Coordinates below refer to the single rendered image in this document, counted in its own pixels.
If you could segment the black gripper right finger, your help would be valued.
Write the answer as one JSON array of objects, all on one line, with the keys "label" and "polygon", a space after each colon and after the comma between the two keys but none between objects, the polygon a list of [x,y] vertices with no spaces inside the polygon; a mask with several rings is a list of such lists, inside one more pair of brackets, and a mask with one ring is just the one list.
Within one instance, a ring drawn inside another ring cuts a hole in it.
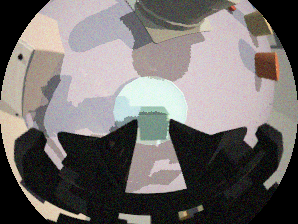
[{"label": "black gripper right finger", "polygon": [[208,171],[210,164],[216,160],[222,147],[243,140],[247,135],[247,128],[235,128],[230,131],[209,133],[197,131],[184,123],[169,119],[169,136],[176,151],[182,177],[186,189],[200,185],[198,180]]}]

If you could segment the tan cylinder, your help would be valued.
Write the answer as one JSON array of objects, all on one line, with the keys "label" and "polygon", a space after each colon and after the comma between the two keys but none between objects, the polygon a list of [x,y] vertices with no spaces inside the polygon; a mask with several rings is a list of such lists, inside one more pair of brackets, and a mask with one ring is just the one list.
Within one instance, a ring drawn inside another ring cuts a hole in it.
[{"label": "tan cylinder", "polygon": [[243,15],[246,20],[247,28],[251,31],[254,37],[273,35],[273,30],[270,28],[270,24],[263,18],[261,12],[254,11],[249,15]]}]

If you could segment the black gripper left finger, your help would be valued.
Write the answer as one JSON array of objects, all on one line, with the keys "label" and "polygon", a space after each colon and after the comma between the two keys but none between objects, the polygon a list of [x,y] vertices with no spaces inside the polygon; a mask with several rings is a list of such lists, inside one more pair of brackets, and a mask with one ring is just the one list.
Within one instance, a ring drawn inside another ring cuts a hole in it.
[{"label": "black gripper left finger", "polygon": [[137,143],[137,120],[121,125],[101,139],[97,136],[60,132],[57,133],[57,140],[67,155],[100,164],[118,192],[126,192],[130,163]]}]

